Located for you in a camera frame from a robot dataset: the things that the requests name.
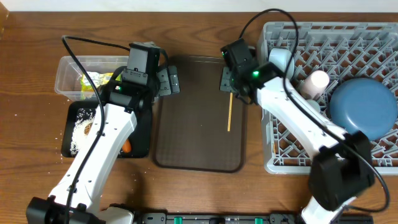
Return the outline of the light blue bowl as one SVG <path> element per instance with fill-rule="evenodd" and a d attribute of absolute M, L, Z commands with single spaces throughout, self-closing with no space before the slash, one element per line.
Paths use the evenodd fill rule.
<path fill-rule="evenodd" d="M 285 71 L 288 59 L 292 56 L 291 51 L 287 49 L 273 48 L 269 54 L 269 61 L 278 67 L 282 72 Z M 289 64 L 286 77 L 290 80 L 294 75 L 294 61 L 292 60 Z"/>

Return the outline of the yellow green snack wrapper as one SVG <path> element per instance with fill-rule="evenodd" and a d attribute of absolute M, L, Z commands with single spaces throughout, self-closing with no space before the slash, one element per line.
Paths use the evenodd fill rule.
<path fill-rule="evenodd" d="M 88 75 L 95 84 L 95 87 L 98 88 L 101 85 L 105 85 L 110 81 L 113 72 L 110 73 L 88 72 Z M 80 79 L 80 84 L 81 84 L 81 96 L 80 96 L 81 100 L 87 100 L 95 95 L 93 92 L 93 87 L 91 86 L 90 82 L 84 75 Z"/>

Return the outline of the pile of white rice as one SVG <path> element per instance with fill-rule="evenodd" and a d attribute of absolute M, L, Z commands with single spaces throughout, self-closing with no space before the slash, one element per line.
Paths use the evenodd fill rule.
<path fill-rule="evenodd" d="M 70 143 L 70 154 L 72 157 L 75 157 L 85 145 L 88 136 L 84 135 L 84 129 L 88 123 L 93 124 L 95 113 L 95 109 L 80 108 L 78 110 Z"/>

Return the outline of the orange carrot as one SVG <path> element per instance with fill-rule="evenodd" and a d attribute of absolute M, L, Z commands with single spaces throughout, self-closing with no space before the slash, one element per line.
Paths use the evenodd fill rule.
<path fill-rule="evenodd" d="M 128 139 L 124 142 L 124 144 L 122 146 L 122 151 L 124 153 L 130 153 L 132 151 L 132 146 Z"/>

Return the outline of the brown mushroom piece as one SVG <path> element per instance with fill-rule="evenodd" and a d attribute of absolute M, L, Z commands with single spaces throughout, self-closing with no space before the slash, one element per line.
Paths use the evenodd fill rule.
<path fill-rule="evenodd" d="M 84 135 L 85 135 L 85 136 L 87 136 L 87 135 L 89 134 L 90 129 L 91 129 L 91 126 L 92 126 L 92 123 L 88 123 L 88 124 L 85 126 L 85 129 L 84 129 Z"/>

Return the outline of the pink cup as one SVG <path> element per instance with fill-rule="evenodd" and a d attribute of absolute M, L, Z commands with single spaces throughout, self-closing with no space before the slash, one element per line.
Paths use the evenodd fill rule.
<path fill-rule="evenodd" d="M 305 80 L 300 89 L 300 94 L 306 100 L 318 100 L 330 82 L 329 75 L 322 71 L 312 72 Z"/>

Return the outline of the light blue cup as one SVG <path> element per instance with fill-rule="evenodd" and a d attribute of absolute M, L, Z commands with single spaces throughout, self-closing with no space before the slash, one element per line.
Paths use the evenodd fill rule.
<path fill-rule="evenodd" d="M 321 113 L 320 105 L 315 100 L 307 100 L 308 104 L 318 113 Z"/>

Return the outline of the dark blue plate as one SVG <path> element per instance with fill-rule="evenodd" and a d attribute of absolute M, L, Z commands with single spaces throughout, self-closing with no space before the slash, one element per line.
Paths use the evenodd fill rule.
<path fill-rule="evenodd" d="M 331 120 L 349 134 L 361 131 L 373 141 L 392 129 L 397 119 L 397 102 L 382 83 L 370 78 L 354 78 L 333 92 L 329 114 Z"/>

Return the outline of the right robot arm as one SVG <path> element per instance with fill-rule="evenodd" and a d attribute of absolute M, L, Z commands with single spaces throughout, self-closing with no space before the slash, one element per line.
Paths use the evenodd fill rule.
<path fill-rule="evenodd" d="M 231 87 L 273 114 L 299 141 L 312 166 L 312 197 L 302 210 L 304 223 L 332 223 L 374 182 L 370 141 L 358 131 L 347 133 L 308 104 L 290 84 L 291 52 L 280 49 L 275 62 L 260 64 L 243 39 L 221 48 L 231 70 Z"/>

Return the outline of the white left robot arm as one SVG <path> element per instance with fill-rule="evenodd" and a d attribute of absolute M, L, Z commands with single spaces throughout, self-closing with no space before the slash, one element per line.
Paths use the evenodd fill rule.
<path fill-rule="evenodd" d="M 159 63 L 164 49 L 153 42 L 133 42 L 125 67 L 93 91 L 98 100 L 85 145 L 48 198 L 34 197 L 28 223 L 133 223 L 134 212 L 122 205 L 100 210 L 105 183 L 119 152 L 136 130 L 137 116 L 149 111 L 156 97 L 171 95 L 169 65 Z"/>

